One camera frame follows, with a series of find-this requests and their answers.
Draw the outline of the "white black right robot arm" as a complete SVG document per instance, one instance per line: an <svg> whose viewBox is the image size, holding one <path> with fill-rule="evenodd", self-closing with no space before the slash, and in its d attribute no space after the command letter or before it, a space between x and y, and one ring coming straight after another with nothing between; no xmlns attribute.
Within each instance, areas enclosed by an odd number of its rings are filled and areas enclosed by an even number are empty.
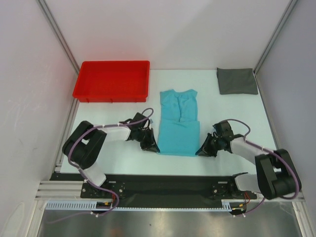
<svg viewBox="0 0 316 237"><path fill-rule="evenodd" d="M213 125L215 131L208 133L197 156L216 157L219 151L226 151L244 158L255 165L256 173L234 175L234 182L228 185L233 198L241 197L245 191L260 193L264 198L295 199L302 184L285 149L270 150L247 139L250 127L237 119L226 119Z"/></svg>

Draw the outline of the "light blue t-shirt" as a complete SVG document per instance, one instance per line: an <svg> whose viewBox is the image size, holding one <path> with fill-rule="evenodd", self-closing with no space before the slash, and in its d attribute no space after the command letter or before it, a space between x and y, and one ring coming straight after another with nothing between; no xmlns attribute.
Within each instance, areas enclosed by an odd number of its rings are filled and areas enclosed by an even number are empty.
<svg viewBox="0 0 316 237"><path fill-rule="evenodd" d="M158 148L161 155L195 157L200 145L197 92L160 93Z"/></svg>

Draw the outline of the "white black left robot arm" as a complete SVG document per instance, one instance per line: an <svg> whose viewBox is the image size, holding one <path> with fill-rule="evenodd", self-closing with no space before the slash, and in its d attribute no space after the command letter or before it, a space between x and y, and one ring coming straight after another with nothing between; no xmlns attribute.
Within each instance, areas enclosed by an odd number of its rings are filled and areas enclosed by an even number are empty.
<svg viewBox="0 0 316 237"><path fill-rule="evenodd" d="M109 185L97 159L105 142L116 141L137 141L143 151L160 152L151 128L150 116L139 112L133 118L116 124L93 125L84 120L62 147L68 163L92 184L92 192L100 198L108 194Z"/></svg>

